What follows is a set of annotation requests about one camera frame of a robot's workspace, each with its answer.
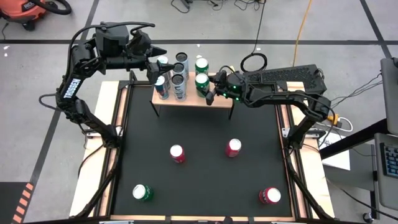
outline green soda can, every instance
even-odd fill
[[[195,63],[195,73],[196,75],[204,73],[209,75],[209,63],[204,58],[199,58]]]
[[[204,73],[198,74],[195,77],[195,85],[197,87],[198,96],[206,97],[206,95],[203,95],[201,91],[204,91],[206,94],[209,92],[210,89],[209,77]]]
[[[147,185],[138,184],[132,190],[132,196],[137,200],[148,201],[154,196],[154,190]]]

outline red soda can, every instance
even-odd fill
[[[174,145],[170,148],[170,155],[176,163],[182,163],[185,161],[185,153],[181,146]]]
[[[225,149],[225,154],[229,157],[235,157],[239,154],[242,148],[242,143],[238,139],[232,139],[229,141]]]
[[[264,204],[276,204],[280,200],[280,192],[275,187],[268,187],[267,189],[260,191],[259,199],[260,202]]]

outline yellow cable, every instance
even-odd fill
[[[310,0],[310,2],[308,3],[308,7],[307,7],[307,10],[305,11],[303,21],[301,22],[300,30],[298,31],[298,35],[297,35],[297,39],[296,39],[296,44],[295,44],[295,46],[294,46],[293,67],[294,67],[294,63],[296,62],[297,46],[298,46],[298,44],[299,44],[299,39],[300,39],[300,36],[301,36],[301,31],[303,30],[305,20],[306,20],[306,18],[307,18],[308,12],[309,12],[309,10],[310,10],[310,8],[311,8],[311,3],[312,3],[312,0]]]

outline black keyboard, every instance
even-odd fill
[[[398,146],[384,144],[381,154],[384,175],[398,179]]]
[[[270,69],[256,72],[245,72],[250,82],[267,83],[275,81],[302,82],[308,93],[322,94],[326,91],[325,83],[316,72],[316,65]]]

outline soda can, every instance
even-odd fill
[[[184,52],[180,52],[177,55],[175,55],[175,59],[177,59],[178,62],[180,62],[184,65],[184,70],[185,70],[185,73],[187,74],[187,80],[188,80],[189,79],[188,55]]]
[[[195,77],[195,86],[197,88],[198,96],[206,97],[206,95],[203,95],[198,89],[201,89],[205,93],[209,92],[209,89],[210,89],[209,77],[206,74],[203,74],[203,73],[198,74]]]
[[[189,74],[185,73],[185,68],[182,63],[177,62],[174,64],[173,76],[174,75],[182,75],[184,77],[185,84],[187,84],[187,76],[189,76]]]
[[[268,187],[260,190],[259,200],[264,204],[276,204],[280,200],[280,192],[275,187]]]
[[[169,97],[169,91],[166,88],[166,82],[163,76],[157,78],[155,89],[161,100],[166,100]]]
[[[176,163],[183,163],[185,161],[184,149],[179,145],[174,145],[170,148],[170,155]]]
[[[226,146],[225,154],[228,157],[235,157],[239,154],[241,148],[242,148],[241,141],[238,139],[232,139],[229,141],[228,145]]]
[[[172,77],[172,88],[177,101],[184,101],[187,98],[186,82],[185,78],[180,74],[173,75]]]
[[[138,184],[132,190],[132,196],[141,201],[148,201],[154,196],[154,190],[148,185]]]
[[[169,59],[166,56],[159,56],[157,58],[157,60],[160,63],[168,63],[169,62]],[[170,80],[172,79],[172,72],[168,71],[168,72],[164,73],[163,76],[166,80],[166,88],[169,90],[170,89]]]
[[[204,58],[199,58],[195,63],[195,74],[198,75],[201,73],[209,75],[209,63]]]

